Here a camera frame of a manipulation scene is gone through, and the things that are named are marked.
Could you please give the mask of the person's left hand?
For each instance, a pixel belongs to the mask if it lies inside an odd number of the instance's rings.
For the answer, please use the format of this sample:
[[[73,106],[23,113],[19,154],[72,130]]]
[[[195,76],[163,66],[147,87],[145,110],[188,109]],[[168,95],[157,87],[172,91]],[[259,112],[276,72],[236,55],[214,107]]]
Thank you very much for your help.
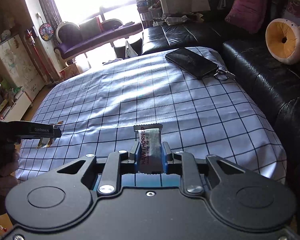
[[[19,167],[19,152],[15,144],[8,142],[0,145],[0,215],[6,212],[5,198],[10,190],[18,185],[18,180],[12,174]]]

